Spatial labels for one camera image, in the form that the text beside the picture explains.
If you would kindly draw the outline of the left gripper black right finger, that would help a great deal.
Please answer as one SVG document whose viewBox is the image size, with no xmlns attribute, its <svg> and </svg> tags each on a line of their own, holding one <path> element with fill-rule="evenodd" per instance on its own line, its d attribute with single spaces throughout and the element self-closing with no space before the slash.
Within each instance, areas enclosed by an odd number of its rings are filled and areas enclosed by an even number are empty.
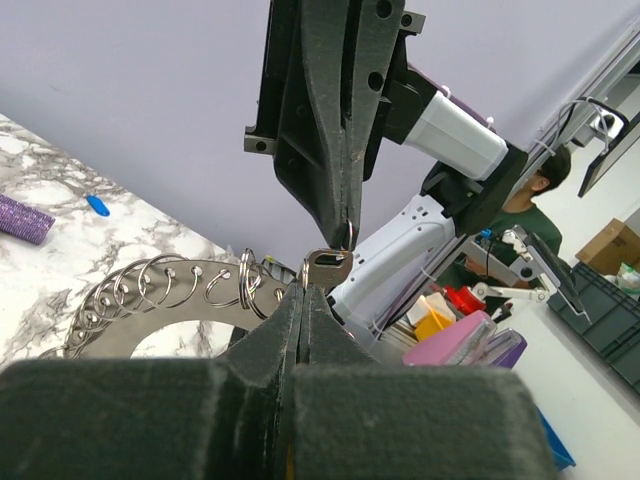
<svg viewBox="0 0 640 480">
<path fill-rule="evenodd" d="M 324 296 L 291 285 L 291 479 L 554 479 L 534 400 L 510 370 L 337 363 L 357 346 Z"/>
</svg>

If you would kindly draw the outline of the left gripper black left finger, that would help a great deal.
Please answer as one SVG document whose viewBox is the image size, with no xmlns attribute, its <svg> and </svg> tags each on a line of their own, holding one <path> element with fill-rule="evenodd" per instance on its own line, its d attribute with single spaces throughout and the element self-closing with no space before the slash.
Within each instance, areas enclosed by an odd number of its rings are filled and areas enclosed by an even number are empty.
<svg viewBox="0 0 640 480">
<path fill-rule="evenodd" d="M 221 356 L 31 360 L 1 375 L 5 479 L 288 479 L 304 292 Z"/>
</svg>

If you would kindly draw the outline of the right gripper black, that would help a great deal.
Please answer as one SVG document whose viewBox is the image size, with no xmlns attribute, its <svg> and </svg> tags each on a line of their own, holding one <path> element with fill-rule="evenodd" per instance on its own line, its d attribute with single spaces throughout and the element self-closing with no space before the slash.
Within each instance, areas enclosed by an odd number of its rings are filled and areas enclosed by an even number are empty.
<svg viewBox="0 0 640 480">
<path fill-rule="evenodd" d="M 390 129 L 391 90 L 406 80 L 406 40 L 426 17 L 403 1 L 273 1 L 257 117 L 244 149 L 276 177 L 338 248 L 360 224 L 362 182 Z"/>
</svg>

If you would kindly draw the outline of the silver disc keyring holder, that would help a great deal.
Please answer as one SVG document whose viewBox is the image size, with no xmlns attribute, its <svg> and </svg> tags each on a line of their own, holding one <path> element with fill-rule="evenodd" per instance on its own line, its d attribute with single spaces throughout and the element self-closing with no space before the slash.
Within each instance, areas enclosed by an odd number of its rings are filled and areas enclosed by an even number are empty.
<svg viewBox="0 0 640 480">
<path fill-rule="evenodd" d="M 107 275 L 77 307 L 65 340 L 42 359 L 129 357 L 147 337 L 188 321 L 249 332 L 270 316 L 292 270 L 245 250 L 240 261 L 161 254 Z"/>
</svg>

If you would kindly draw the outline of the key with black tag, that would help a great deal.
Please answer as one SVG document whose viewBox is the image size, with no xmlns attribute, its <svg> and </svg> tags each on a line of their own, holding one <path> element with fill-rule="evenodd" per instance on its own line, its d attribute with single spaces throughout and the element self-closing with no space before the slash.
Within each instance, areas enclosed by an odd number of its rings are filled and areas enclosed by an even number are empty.
<svg viewBox="0 0 640 480">
<path fill-rule="evenodd" d="M 355 239 L 353 222 L 347 219 L 339 247 L 321 248 L 308 253 L 298 272 L 298 283 L 304 289 L 315 285 L 323 291 L 330 291 L 342 284 L 353 268 Z"/>
</svg>

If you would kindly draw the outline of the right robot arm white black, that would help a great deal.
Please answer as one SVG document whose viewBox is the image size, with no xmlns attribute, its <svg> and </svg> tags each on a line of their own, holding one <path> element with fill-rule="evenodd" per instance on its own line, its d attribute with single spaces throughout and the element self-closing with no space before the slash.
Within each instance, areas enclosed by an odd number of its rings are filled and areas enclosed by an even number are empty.
<svg viewBox="0 0 640 480">
<path fill-rule="evenodd" d="M 408 62 L 423 15 L 401 1 L 274 1 L 248 152 L 272 158 L 279 182 L 353 267 L 329 291 L 334 315 L 363 345 L 384 329 L 357 307 L 405 266 L 480 232 L 521 177 L 527 154 Z M 409 204 L 360 240 L 362 186 L 380 144 L 415 148 L 435 166 Z"/>
</svg>

